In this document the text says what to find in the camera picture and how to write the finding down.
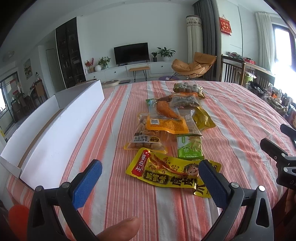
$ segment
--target human hand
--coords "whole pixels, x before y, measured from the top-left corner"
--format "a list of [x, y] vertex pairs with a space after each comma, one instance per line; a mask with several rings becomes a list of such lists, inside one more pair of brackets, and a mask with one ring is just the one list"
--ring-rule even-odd
[[294, 190], [291, 190], [291, 189], [288, 190], [285, 213], [288, 213], [295, 206], [295, 204], [296, 204], [296, 195], [295, 194], [296, 194], [296, 192]]
[[97, 235], [99, 241], [129, 241], [139, 231], [140, 219], [138, 217], [127, 218]]

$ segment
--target dining table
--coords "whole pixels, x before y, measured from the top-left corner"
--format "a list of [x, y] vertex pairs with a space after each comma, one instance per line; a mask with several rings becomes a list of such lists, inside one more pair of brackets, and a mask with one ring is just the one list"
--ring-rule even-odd
[[[104, 89], [105, 100], [77, 142], [60, 182], [72, 181], [93, 159], [102, 162], [102, 175], [84, 207], [78, 209], [95, 234], [138, 216], [141, 225], [133, 240], [201, 240], [221, 213], [211, 198], [195, 196], [191, 188], [157, 187], [126, 174], [137, 151], [123, 147], [137, 129], [138, 113], [148, 112], [145, 100], [174, 93], [178, 82], [184, 81], [147, 81]], [[220, 172], [229, 182], [251, 189], [263, 185], [273, 208], [286, 188], [276, 183], [276, 162], [261, 150], [260, 141], [266, 137], [295, 156], [291, 140], [280, 131], [281, 124], [288, 124], [286, 120], [238, 84], [185, 82], [203, 87], [205, 99], [200, 105], [216, 124], [202, 132], [204, 157], [221, 163]], [[177, 157], [175, 136], [166, 146], [167, 155]], [[7, 190], [14, 203], [30, 207], [33, 190], [21, 180], [9, 176]], [[56, 211], [66, 235], [73, 239], [61, 210]], [[227, 239], [235, 235], [243, 211]]]

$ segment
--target television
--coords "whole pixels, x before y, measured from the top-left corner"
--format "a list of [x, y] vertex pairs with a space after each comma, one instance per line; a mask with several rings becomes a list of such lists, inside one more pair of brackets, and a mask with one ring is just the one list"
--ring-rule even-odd
[[148, 43], [129, 44], [114, 48], [116, 64], [149, 60]]

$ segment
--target orange ball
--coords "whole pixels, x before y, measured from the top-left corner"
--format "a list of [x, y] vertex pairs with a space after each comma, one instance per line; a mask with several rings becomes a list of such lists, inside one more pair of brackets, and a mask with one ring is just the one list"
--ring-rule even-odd
[[23, 205], [14, 205], [8, 212], [8, 223], [20, 241], [27, 240], [29, 209]]

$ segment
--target blue gripper pad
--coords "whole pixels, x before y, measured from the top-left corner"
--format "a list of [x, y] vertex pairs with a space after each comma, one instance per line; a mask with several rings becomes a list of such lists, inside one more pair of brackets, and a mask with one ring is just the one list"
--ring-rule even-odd
[[212, 167], [208, 160], [203, 160], [199, 163], [198, 173], [209, 190], [216, 206], [224, 210], [228, 206], [228, 197], [230, 194], [229, 182]]
[[102, 169], [102, 163], [97, 160], [75, 188], [72, 198], [72, 203], [75, 209], [84, 206], [87, 198], [91, 194], [93, 187], [102, 174]]

